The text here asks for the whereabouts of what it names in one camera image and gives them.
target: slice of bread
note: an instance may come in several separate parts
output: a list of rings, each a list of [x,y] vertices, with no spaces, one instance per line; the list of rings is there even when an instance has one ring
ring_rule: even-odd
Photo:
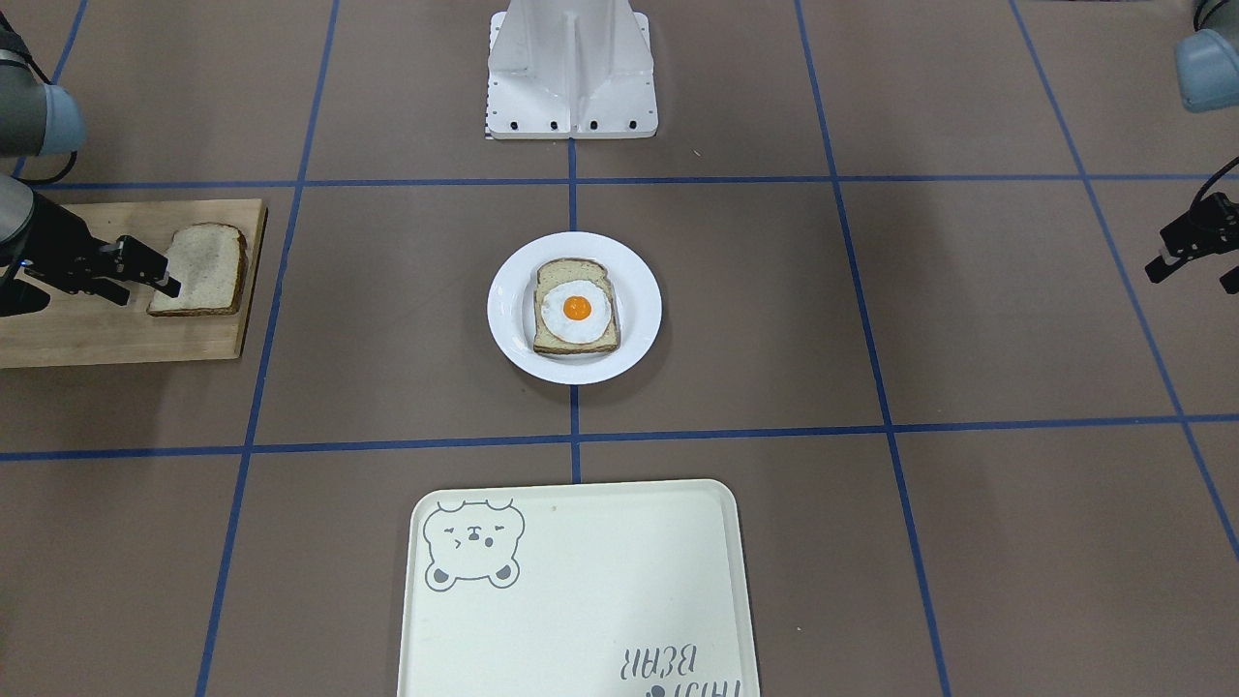
[[[596,340],[589,343],[571,343],[551,333],[543,321],[541,303],[546,293],[563,282],[570,280],[587,280],[602,288],[611,303],[611,321],[606,331]],[[546,261],[538,269],[538,285],[534,286],[534,321],[538,324],[534,332],[534,352],[549,354],[551,357],[572,357],[576,354],[603,354],[615,352],[620,347],[620,312],[616,310],[616,293],[607,277],[607,269],[597,261],[590,259],[555,259]]]
[[[167,271],[181,293],[156,292],[146,313],[156,317],[234,314],[245,280],[245,235],[233,225],[199,223],[172,235]]]

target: white plate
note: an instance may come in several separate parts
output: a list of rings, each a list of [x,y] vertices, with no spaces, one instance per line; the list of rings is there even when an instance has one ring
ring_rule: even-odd
[[[580,357],[534,353],[538,269],[564,256],[592,259],[607,267],[620,321],[620,347],[615,352]],[[649,266],[632,249],[592,232],[560,232],[534,239],[499,266],[486,313],[499,350],[520,370],[560,385],[590,385],[624,373],[649,352],[663,322],[663,293]]]
[[[398,695],[760,697],[735,498],[712,480],[427,495]]]

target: wooden cutting board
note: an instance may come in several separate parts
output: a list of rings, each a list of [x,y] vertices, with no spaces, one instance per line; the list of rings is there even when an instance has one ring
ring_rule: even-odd
[[[43,286],[52,296],[47,308],[0,317],[0,369],[240,357],[266,220],[263,201],[83,203],[64,208],[85,220],[90,234],[104,241],[131,234],[160,253],[167,251],[172,234],[182,227],[202,222],[237,227],[245,234],[240,311],[225,316],[152,317],[146,313],[146,305],[155,291],[141,284],[125,284],[131,295],[124,307],[92,295],[67,295]],[[42,285],[26,274],[20,277]]]

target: white metal stand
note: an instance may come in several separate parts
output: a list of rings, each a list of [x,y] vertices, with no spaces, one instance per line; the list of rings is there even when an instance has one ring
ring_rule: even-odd
[[[491,17],[486,126],[496,139],[649,137],[649,20],[628,0],[512,0]]]

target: bear drawing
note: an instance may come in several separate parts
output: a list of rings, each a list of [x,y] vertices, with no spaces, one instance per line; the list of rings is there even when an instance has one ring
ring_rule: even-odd
[[[524,532],[525,517],[512,501],[502,506],[462,503],[455,509],[439,504],[421,529],[430,543],[426,584],[444,592],[457,581],[484,578],[496,588],[508,588],[520,576],[517,542]]]

